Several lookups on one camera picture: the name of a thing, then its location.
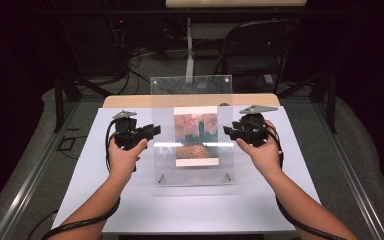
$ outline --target painting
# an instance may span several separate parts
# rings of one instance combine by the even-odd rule
[[[216,106],[174,108],[174,123],[176,167],[219,165]]]

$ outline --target white tabletop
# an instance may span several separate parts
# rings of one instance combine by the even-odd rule
[[[167,8],[204,7],[298,7],[307,0],[166,0]]]
[[[242,116],[233,108],[234,120]],[[320,202],[283,107],[264,113],[277,127],[285,153],[284,171]],[[137,126],[152,123],[150,108],[101,108],[74,170],[53,228],[59,226],[106,179],[105,134],[112,117],[121,110],[137,112]],[[231,185],[159,187],[155,184],[153,144],[137,163],[138,170],[121,195],[118,211],[103,232],[123,234],[250,234],[291,231],[294,227],[278,210],[272,189],[249,157],[234,145],[235,181]]]

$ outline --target desk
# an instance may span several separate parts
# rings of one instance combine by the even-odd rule
[[[192,99],[194,103],[202,99],[201,103],[206,102],[206,105],[219,105],[231,99],[233,104],[246,107],[252,104],[278,106],[278,111],[267,112],[265,117],[278,127],[285,152],[284,171],[319,201],[289,119],[275,95],[110,96],[98,111],[53,227],[80,206],[108,176],[103,140],[112,116],[121,109],[134,110],[138,113],[137,126],[143,126],[151,121],[150,106],[186,106]],[[234,119],[238,118],[239,111],[233,115]],[[138,170],[124,189],[120,208],[108,219],[104,233],[251,234],[294,230],[279,212],[270,186],[236,145],[234,184],[158,187],[154,183],[155,159],[152,156],[153,144],[157,141],[158,135],[141,154]]]
[[[307,0],[166,0],[167,8],[249,8],[249,7],[303,7]],[[192,49],[192,39],[223,39],[233,27],[238,24],[215,24],[205,26],[197,25],[193,28],[191,18],[187,19],[187,39],[188,39],[188,60],[186,65],[186,76],[193,76],[194,57]]]

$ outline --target haptic device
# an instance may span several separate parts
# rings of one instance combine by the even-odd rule
[[[265,123],[265,119],[262,112],[276,111],[276,107],[266,107],[252,105],[245,108],[239,113],[245,114],[238,121],[233,121],[231,127],[223,126],[224,133],[230,136],[231,140],[241,138],[248,144],[252,144],[254,147],[259,147],[267,142],[269,137],[268,126]]]
[[[108,126],[105,147],[107,151],[107,168],[110,170],[108,159],[108,146],[109,146],[109,132],[113,124],[115,124],[115,133],[113,135],[115,143],[118,147],[122,147],[124,150],[130,150],[134,148],[140,140],[146,138],[148,141],[153,139],[155,135],[161,133],[160,126],[154,126],[154,124],[148,124],[143,127],[136,128],[137,119],[131,118],[137,113],[129,111],[121,111],[113,117],[110,125]]]

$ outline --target finger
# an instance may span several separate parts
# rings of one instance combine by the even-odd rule
[[[116,148],[119,148],[118,146],[117,146],[117,144],[115,143],[115,138],[113,137],[114,135],[111,135],[111,138],[110,138],[110,148],[114,148],[114,147],[116,147]]]
[[[276,135],[276,127],[274,126],[274,124],[270,121],[270,120],[266,120],[266,124],[268,126],[270,126],[268,129],[269,131],[273,134],[273,135]]]
[[[242,151],[249,154],[252,147],[248,143],[240,138],[236,139],[236,143],[238,144],[239,148],[242,149]]]
[[[129,152],[132,152],[135,155],[139,155],[143,150],[145,150],[146,145],[148,144],[148,140],[146,138],[139,141],[138,144],[132,149],[129,150]]]

